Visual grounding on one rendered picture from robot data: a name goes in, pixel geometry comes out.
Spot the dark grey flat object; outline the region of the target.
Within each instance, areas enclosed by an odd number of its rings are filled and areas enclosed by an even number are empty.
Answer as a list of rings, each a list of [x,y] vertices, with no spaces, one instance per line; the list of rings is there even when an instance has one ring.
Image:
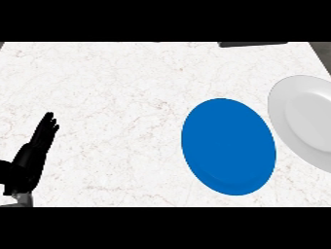
[[[221,48],[283,45],[288,42],[218,42]]]

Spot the white plate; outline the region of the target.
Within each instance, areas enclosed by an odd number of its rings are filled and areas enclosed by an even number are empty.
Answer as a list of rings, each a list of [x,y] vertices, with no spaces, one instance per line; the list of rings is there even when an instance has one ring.
[[[269,92],[268,113],[293,152],[331,173],[331,82],[306,75],[281,80]]]

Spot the blue plate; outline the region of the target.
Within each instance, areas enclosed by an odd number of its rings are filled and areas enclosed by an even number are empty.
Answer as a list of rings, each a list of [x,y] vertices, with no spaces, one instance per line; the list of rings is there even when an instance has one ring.
[[[240,101],[200,103],[184,123],[182,150],[191,171],[216,192],[243,196],[266,184],[277,147],[263,118]]]

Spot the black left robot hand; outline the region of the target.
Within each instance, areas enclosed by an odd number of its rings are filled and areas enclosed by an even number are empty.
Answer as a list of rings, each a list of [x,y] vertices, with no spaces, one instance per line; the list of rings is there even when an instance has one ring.
[[[36,127],[32,140],[20,149],[14,160],[0,160],[0,184],[5,186],[5,196],[30,194],[35,190],[58,129],[54,113],[48,112]]]

